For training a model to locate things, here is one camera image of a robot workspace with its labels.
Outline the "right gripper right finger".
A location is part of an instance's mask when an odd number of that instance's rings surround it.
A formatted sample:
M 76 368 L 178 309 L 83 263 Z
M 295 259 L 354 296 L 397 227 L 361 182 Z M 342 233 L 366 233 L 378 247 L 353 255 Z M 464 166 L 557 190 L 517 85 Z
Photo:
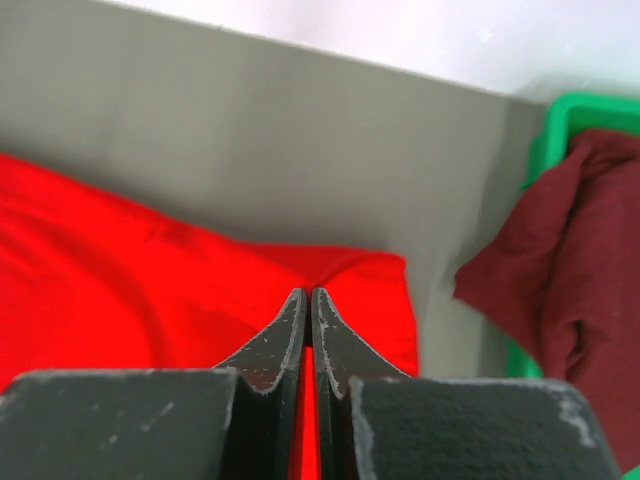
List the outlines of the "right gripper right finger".
M 321 475 L 325 479 L 617 479 L 584 397 L 540 379 L 418 379 L 313 292 Z

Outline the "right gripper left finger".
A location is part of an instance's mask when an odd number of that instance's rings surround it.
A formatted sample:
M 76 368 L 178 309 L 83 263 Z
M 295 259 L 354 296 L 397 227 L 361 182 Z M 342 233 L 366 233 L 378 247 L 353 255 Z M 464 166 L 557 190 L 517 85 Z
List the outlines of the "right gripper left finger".
M 5 479 L 285 479 L 306 295 L 213 368 L 43 370 L 1 397 Z

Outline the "bright red t-shirt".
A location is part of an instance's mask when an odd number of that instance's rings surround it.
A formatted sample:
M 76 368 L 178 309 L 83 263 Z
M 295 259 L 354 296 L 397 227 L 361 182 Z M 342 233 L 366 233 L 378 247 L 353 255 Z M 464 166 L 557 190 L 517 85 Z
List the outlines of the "bright red t-shirt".
M 10 156 L 1 159 L 1 397 L 43 370 L 206 369 L 306 295 L 287 478 L 315 476 L 311 300 L 408 376 L 416 323 L 396 255 L 256 244 L 184 224 Z

